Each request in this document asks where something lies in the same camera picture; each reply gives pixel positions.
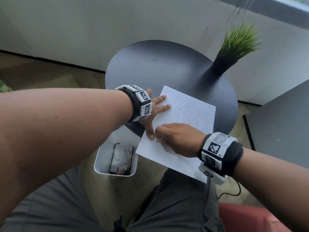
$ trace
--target leg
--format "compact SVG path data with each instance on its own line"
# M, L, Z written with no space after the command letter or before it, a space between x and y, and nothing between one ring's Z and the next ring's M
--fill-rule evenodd
M0 228L4 231L103 231L79 178L78 166L28 195Z
M225 231L215 184L168 169L146 211L127 231Z

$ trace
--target white bin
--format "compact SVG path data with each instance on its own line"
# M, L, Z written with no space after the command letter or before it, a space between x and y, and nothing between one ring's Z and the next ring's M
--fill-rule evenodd
M132 176L136 172L137 166L137 157L138 154L135 153L139 141L141 138L135 135L131 130L129 130L126 126L122 126L116 131L112 132L108 139L100 146L98 149L98 154L95 159L94 170L99 174L112 175L117 177L129 177ZM112 153L114 149L114 145L116 143L121 143L125 145L134 146L134 153L132 155L132 164L131 164L131 172L128 176L122 175L113 175L109 174L109 166L112 160Z

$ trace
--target round table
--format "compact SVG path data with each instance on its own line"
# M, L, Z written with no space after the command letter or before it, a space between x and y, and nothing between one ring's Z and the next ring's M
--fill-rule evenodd
M112 58L105 74L105 87L137 85L144 90L152 89L154 98L160 96L166 85L214 105L214 132L229 134L238 115L237 98L229 80L209 70L212 63L205 55L178 43L140 41ZM145 130L138 122L126 126L140 137Z

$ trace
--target paper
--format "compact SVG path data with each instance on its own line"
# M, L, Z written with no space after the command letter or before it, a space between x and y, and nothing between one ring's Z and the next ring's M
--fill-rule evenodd
M169 123L185 123L209 134L213 132L216 107L190 97L177 90L164 86L161 95L167 99L160 105L171 104L166 112L158 114L153 120L153 127ZM207 183L207 177L198 170L201 161L198 158L180 156L172 149L164 147L159 141L151 141L144 133L136 153L166 167L174 169L199 181Z

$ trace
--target hand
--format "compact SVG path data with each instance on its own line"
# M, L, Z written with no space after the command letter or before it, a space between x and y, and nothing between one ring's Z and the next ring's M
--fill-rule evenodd
M149 95L149 97L151 97L151 93L152 93L152 90L148 89L147 94ZM151 100L152 101L151 115L148 116L146 119L139 121L144 126L144 128L146 130L147 137L150 140L155 139L155 131L154 131L154 128L152 126L153 119L155 118L156 115L158 115L162 112L165 112L172 107L170 104L167 104L167 105L164 105L164 106L157 106L159 103L163 102L166 99L166 97L167 97L166 95L162 95L160 97L153 98Z
M155 137L163 139L173 151L185 157L197 157L206 136L202 131L187 124L163 124L155 130Z

